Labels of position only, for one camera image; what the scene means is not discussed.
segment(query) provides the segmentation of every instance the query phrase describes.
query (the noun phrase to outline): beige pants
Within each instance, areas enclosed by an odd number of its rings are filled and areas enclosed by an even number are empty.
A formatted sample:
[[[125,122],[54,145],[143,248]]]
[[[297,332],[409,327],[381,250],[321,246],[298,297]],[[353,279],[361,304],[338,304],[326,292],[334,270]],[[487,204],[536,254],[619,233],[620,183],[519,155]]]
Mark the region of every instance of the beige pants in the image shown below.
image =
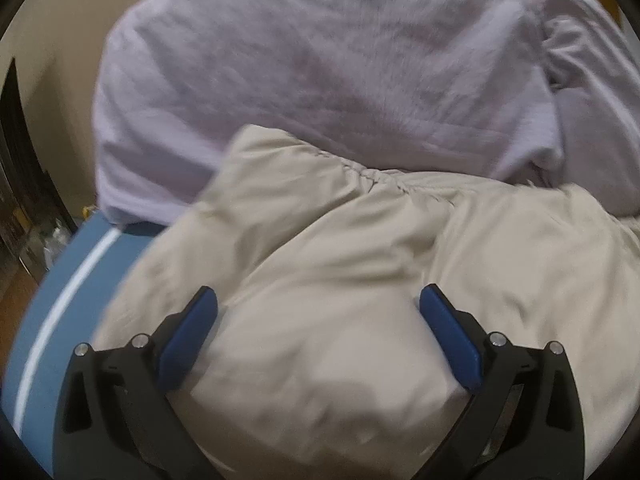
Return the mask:
[[[638,408],[628,225],[576,186],[369,170],[251,126],[139,259],[95,345],[153,332],[212,286],[219,318],[172,404],[228,478],[407,479],[467,400],[416,309],[437,283],[488,332],[564,343],[589,473]]]

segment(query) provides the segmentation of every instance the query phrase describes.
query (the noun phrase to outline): clothing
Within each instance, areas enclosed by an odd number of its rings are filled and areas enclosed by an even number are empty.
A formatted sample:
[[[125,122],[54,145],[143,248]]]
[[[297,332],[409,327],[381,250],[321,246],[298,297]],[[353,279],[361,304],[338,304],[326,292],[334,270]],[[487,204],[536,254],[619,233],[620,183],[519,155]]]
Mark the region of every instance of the clothing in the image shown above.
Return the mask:
[[[372,168],[640,209],[640,76],[596,0],[144,0],[94,103],[100,208],[171,224],[244,124]]]
[[[562,342],[590,474],[638,409],[639,234],[574,185],[371,170],[251,126],[94,346],[152,333],[209,285],[219,318],[170,400],[227,478],[408,479],[467,400],[416,307],[436,283],[486,332]]]

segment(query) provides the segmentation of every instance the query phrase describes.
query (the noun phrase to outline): silver screw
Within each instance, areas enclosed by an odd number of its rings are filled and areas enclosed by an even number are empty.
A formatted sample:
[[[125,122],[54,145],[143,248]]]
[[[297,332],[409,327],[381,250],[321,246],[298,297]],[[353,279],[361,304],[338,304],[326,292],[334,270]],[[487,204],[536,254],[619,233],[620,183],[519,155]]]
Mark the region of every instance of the silver screw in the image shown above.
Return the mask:
[[[494,346],[505,346],[507,344],[507,338],[501,332],[492,332],[489,336],[489,341]]]
[[[87,343],[80,343],[74,348],[74,354],[78,357],[82,357],[89,351],[89,345]]]
[[[149,342],[149,336],[147,334],[135,335],[131,340],[131,344],[135,348],[144,348],[148,342]]]
[[[556,355],[561,355],[564,352],[564,347],[558,341],[552,341],[549,343],[549,350]]]

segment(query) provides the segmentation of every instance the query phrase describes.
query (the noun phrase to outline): white line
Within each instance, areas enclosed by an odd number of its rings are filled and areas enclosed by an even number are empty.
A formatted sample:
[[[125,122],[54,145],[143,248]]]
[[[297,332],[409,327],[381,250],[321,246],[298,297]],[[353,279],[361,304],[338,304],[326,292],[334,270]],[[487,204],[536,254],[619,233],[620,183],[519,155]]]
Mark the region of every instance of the white line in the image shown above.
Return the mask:
[[[38,335],[33,343],[33,346],[29,350],[27,362],[24,364],[22,370],[22,376],[20,377],[20,385],[18,387],[18,394],[15,399],[15,411],[14,411],[14,431],[20,436],[22,433],[22,422],[24,420],[24,412],[27,407],[27,400],[29,399],[29,392],[31,391],[31,383],[33,383],[33,377],[38,369],[40,358],[49,343],[49,339],[56,329],[60,318],[65,313],[66,308],[71,303],[71,300],[76,295],[76,292],[80,286],[84,283],[86,277],[94,270],[95,264],[97,264],[104,253],[113,245],[113,243],[120,237],[122,231],[112,227],[109,229],[100,239],[100,241],[94,246],[91,252],[86,256],[84,261],[73,273],[71,279],[62,289],[60,295],[56,299],[55,303],[49,310],[47,317],[40,326]]]

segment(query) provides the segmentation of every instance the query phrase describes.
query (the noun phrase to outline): lavender fabric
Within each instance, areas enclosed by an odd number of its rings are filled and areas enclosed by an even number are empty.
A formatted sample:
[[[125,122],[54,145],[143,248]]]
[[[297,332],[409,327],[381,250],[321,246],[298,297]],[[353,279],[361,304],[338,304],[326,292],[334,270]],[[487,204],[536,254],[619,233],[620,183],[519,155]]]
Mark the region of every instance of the lavender fabric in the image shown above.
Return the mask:
[[[640,76],[596,0],[143,0],[100,67],[100,208],[171,224],[248,123],[640,210]]]

